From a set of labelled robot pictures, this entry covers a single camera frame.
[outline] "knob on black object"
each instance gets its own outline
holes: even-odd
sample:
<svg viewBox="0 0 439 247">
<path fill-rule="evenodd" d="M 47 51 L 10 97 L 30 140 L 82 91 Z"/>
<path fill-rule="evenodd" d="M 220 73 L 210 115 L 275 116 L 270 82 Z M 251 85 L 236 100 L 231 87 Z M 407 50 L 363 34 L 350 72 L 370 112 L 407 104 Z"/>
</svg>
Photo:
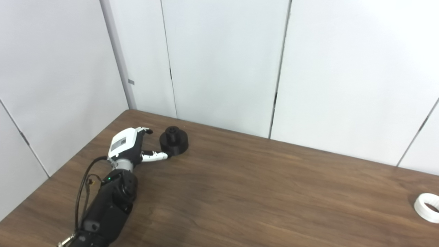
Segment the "knob on black object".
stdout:
<svg viewBox="0 0 439 247">
<path fill-rule="evenodd" d="M 176 156 L 182 154 L 189 147 L 187 134 L 177 126 L 167 127 L 160 136 L 160 146 L 162 147 L 162 152 L 168 155 Z"/>
</svg>

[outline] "brown table surface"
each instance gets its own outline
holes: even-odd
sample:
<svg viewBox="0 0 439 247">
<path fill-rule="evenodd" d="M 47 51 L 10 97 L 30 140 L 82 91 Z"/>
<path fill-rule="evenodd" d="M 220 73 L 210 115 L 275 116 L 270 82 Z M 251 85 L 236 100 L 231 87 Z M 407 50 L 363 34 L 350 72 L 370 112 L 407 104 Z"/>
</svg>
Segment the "brown table surface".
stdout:
<svg viewBox="0 0 439 247">
<path fill-rule="evenodd" d="M 81 177 L 112 137 L 149 127 L 155 133 L 143 149 L 160 150 L 158 138 L 170 125 L 188 133 L 190 147 L 136 167 L 137 200 L 111 246 L 439 246 L 439 225 L 412 207 L 420 193 L 439 194 L 437 176 L 135 110 L 0 223 L 0 246 L 53 247 L 65 239 Z M 109 171 L 105 162 L 92 169 L 102 177 Z"/>
</svg>

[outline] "black robot arm segment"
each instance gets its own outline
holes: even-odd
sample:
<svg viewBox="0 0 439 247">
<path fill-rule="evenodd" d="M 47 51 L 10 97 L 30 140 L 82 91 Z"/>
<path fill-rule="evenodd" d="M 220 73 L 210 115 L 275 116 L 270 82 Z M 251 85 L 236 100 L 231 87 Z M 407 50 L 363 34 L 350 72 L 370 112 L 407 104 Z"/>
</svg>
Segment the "black robot arm segment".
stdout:
<svg viewBox="0 0 439 247">
<path fill-rule="evenodd" d="M 136 199 L 137 178 L 115 169 L 102 181 L 70 247 L 107 247 L 122 231 Z"/>
</svg>

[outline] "white wall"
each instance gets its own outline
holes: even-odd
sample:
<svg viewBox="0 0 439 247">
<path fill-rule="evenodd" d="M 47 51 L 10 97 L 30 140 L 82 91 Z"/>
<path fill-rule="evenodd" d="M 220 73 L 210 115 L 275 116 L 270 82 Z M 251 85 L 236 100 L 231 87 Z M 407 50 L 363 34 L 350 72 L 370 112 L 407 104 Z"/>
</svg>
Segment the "white wall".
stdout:
<svg viewBox="0 0 439 247">
<path fill-rule="evenodd" d="M 399 167 L 439 175 L 439 107 L 431 113 Z"/>
<path fill-rule="evenodd" d="M 293 1 L 272 138 L 396 165 L 439 97 L 438 12 Z"/>
<path fill-rule="evenodd" d="M 163 0 L 177 116 L 268 137 L 288 0 Z"/>
<path fill-rule="evenodd" d="M 0 221 L 28 197 L 47 176 L 0 104 Z"/>
<path fill-rule="evenodd" d="M 176 117 L 160 0 L 101 2 L 132 108 Z"/>
<path fill-rule="evenodd" d="M 101 6 L 2 1 L 0 33 L 0 98 L 52 175 L 127 109 Z"/>
</svg>

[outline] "black cylindrical object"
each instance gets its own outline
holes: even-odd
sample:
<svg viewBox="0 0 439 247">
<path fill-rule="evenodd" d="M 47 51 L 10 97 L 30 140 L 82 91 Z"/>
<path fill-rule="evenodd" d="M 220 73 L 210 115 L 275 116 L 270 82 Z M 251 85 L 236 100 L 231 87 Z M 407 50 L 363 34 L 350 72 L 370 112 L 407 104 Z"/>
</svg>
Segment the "black cylindrical object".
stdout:
<svg viewBox="0 0 439 247">
<path fill-rule="evenodd" d="M 170 126 L 160 136 L 160 146 L 162 147 L 162 152 L 176 156 L 187 150 L 189 140 L 187 139 L 186 132 L 177 126 Z"/>
</svg>

